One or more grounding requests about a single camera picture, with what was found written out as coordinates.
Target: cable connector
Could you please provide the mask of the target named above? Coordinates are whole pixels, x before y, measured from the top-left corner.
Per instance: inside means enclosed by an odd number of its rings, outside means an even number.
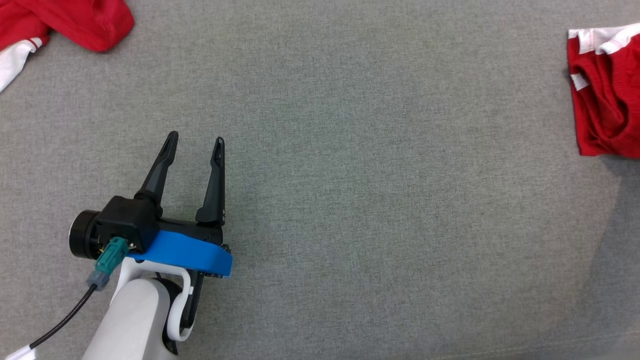
[[[96,260],[95,270],[89,275],[86,284],[89,286],[95,284],[96,290],[102,291],[107,286],[109,277],[115,268],[122,263],[128,253],[129,245],[126,239],[120,237],[111,239],[104,252]]]

